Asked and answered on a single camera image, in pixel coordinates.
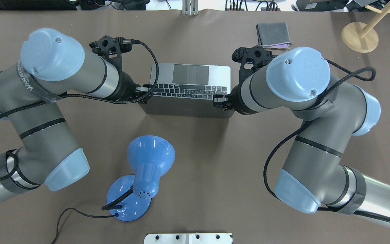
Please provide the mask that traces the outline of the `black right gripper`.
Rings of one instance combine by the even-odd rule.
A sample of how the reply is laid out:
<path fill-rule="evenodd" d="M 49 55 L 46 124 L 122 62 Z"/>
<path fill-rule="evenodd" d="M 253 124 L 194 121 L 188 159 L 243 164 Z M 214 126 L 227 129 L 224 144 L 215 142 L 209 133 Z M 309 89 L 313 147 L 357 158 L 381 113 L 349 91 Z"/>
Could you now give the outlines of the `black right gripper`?
<path fill-rule="evenodd" d="M 215 107 L 222 109 L 223 111 L 235 110 L 242 115 L 249 115 L 250 110 L 244 104 L 241 96 L 241 85 L 235 86 L 230 94 L 226 96 L 219 95 L 214 96 Z"/>

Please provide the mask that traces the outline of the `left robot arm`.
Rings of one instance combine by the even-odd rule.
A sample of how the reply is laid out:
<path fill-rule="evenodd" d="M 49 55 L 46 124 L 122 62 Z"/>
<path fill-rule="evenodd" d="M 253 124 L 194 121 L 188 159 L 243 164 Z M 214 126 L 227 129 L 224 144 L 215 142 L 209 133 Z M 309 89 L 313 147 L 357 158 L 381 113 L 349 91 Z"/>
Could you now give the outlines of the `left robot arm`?
<path fill-rule="evenodd" d="M 0 72 L 0 119 L 9 120 L 23 147 L 0 153 L 0 203 L 46 185 L 61 190 L 90 166 L 57 102 L 80 97 L 114 104 L 145 103 L 153 93 L 122 69 L 122 54 L 139 40 L 104 36 L 84 48 L 61 32 L 35 30 L 20 60 Z"/>

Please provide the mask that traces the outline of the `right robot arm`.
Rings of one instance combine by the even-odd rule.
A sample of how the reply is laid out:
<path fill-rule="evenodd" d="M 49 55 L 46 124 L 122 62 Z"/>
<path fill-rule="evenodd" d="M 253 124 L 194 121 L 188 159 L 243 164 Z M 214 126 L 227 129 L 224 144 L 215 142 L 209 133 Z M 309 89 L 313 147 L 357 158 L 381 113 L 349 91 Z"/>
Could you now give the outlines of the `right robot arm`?
<path fill-rule="evenodd" d="M 302 119 L 265 162 L 269 193 L 303 213 L 359 215 L 390 228 L 390 185 L 340 164 L 350 138 L 368 133 L 381 115 L 378 100 L 347 80 L 372 81 L 376 70 L 349 71 L 310 47 L 280 55 L 240 47 L 232 60 L 240 63 L 239 83 L 216 93 L 215 107 L 243 115 L 287 107 Z"/>

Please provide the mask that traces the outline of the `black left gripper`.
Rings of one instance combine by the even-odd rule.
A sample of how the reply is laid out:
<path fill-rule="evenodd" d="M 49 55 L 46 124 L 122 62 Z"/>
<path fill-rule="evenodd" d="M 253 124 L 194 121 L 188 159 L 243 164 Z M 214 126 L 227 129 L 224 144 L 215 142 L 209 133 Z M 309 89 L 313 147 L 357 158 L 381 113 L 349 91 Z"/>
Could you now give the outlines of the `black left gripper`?
<path fill-rule="evenodd" d="M 116 103 L 146 103 L 148 99 L 147 93 L 153 91 L 155 85 L 141 85 L 133 82 L 132 78 L 126 74 L 121 74 L 121 86 L 118 88 L 113 98 Z"/>

